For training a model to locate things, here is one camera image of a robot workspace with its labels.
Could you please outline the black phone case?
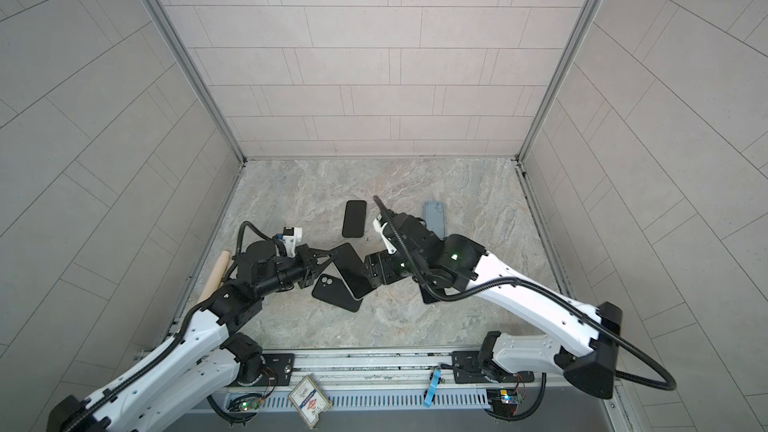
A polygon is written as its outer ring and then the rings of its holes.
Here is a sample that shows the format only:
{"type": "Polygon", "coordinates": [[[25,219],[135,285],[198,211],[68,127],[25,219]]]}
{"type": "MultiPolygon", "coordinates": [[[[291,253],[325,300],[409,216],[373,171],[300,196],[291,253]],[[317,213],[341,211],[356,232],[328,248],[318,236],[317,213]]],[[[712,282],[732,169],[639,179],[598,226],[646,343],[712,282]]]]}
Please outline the black phone case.
{"type": "Polygon", "coordinates": [[[361,300],[356,299],[341,278],[322,274],[315,284],[312,297],[348,312],[356,313],[361,300]]]}
{"type": "Polygon", "coordinates": [[[367,202],[365,200],[349,200],[346,202],[342,224],[344,238],[362,238],[365,233],[367,202]]]}

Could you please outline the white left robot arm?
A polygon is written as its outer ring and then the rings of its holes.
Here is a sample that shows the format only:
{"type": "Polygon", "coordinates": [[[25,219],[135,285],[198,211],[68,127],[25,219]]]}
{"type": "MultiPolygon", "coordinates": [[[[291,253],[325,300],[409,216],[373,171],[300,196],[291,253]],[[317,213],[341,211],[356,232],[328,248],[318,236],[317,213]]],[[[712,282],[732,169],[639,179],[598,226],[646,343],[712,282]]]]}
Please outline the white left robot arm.
{"type": "Polygon", "coordinates": [[[127,372],[84,399],[49,413],[49,431],[162,431],[232,383],[265,377],[262,347],[241,328],[264,299],[312,285],[335,249],[288,248],[282,235],[238,248],[222,282],[185,315],[179,330],[127,372]]]}

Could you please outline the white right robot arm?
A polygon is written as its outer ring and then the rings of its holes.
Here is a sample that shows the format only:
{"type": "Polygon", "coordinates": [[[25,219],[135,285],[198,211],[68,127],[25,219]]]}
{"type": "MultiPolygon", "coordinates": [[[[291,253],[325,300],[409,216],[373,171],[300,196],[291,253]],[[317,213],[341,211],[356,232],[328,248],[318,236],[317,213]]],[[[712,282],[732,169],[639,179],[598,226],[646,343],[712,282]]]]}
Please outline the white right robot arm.
{"type": "Polygon", "coordinates": [[[458,234],[438,238],[408,214],[379,215],[373,222],[386,249],[371,265],[377,285],[405,277],[425,303],[487,300],[541,331],[531,345],[501,332],[487,333],[478,360],[482,374],[506,382],[518,371],[558,374],[578,390],[609,399],[619,374],[622,311],[565,297],[524,276],[484,246],[458,234]]]}

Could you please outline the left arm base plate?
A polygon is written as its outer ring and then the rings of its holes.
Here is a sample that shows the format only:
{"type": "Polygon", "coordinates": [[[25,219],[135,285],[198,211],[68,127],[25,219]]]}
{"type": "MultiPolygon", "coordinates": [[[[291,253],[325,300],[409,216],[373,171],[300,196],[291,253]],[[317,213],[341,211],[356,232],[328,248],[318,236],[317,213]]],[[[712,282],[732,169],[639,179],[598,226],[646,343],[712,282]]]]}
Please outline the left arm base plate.
{"type": "Polygon", "coordinates": [[[240,366],[235,383],[242,387],[288,386],[295,358],[292,353],[258,354],[240,366]]]}

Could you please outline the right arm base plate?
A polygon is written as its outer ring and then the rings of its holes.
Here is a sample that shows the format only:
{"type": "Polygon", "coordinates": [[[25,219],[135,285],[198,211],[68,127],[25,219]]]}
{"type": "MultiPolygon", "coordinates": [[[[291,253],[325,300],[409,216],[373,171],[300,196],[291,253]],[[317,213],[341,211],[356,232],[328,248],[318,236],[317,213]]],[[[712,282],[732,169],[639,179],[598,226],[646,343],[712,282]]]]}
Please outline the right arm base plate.
{"type": "Polygon", "coordinates": [[[490,360],[479,359],[479,350],[454,351],[446,368],[452,372],[458,384],[528,384],[535,381],[530,371],[507,372],[490,360]]]}

